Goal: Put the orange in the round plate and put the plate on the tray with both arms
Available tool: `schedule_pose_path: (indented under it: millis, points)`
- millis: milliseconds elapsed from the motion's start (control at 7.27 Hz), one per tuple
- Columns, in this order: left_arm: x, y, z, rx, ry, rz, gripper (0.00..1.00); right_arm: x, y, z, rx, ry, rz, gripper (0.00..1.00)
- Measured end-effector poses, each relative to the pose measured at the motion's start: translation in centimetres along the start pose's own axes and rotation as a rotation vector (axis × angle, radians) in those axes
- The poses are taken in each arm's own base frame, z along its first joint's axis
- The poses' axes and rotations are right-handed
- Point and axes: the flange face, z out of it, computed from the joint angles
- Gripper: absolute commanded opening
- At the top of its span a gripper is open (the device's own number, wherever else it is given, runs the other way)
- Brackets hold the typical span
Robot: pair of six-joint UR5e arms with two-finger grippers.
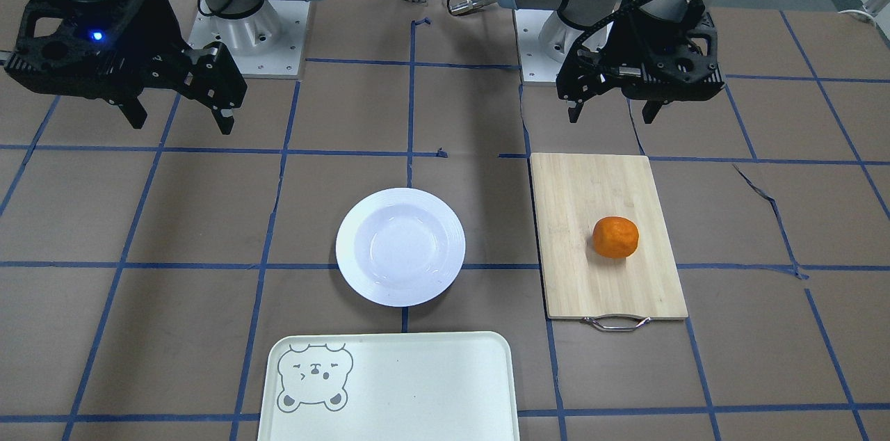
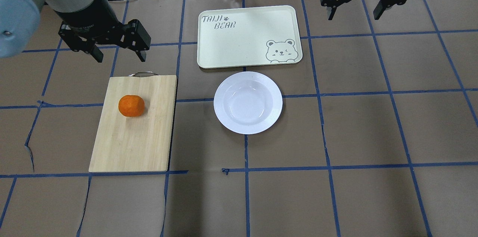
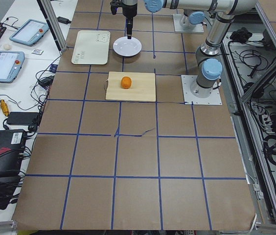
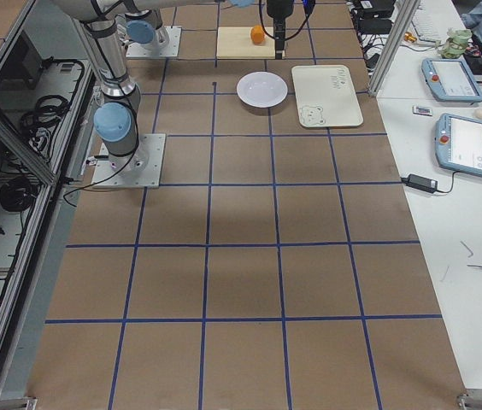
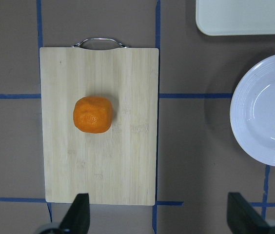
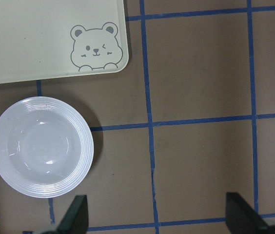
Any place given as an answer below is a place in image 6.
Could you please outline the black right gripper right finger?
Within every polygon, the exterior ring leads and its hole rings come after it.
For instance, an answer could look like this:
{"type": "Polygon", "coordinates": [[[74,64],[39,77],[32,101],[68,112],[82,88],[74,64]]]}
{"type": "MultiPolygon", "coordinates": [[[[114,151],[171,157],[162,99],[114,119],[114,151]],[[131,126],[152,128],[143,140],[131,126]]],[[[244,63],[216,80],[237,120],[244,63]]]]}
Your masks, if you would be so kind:
{"type": "Polygon", "coordinates": [[[268,234],[268,224],[236,192],[226,193],[225,223],[231,234],[268,234]]]}

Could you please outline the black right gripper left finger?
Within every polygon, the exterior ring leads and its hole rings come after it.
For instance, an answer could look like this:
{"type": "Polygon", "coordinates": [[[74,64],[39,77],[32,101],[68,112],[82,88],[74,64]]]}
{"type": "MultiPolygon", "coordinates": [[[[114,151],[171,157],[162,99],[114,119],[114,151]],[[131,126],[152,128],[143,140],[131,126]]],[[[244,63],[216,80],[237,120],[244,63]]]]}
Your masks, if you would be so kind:
{"type": "Polygon", "coordinates": [[[57,226],[58,234],[85,234],[89,227],[87,195],[77,195],[57,226]]]}

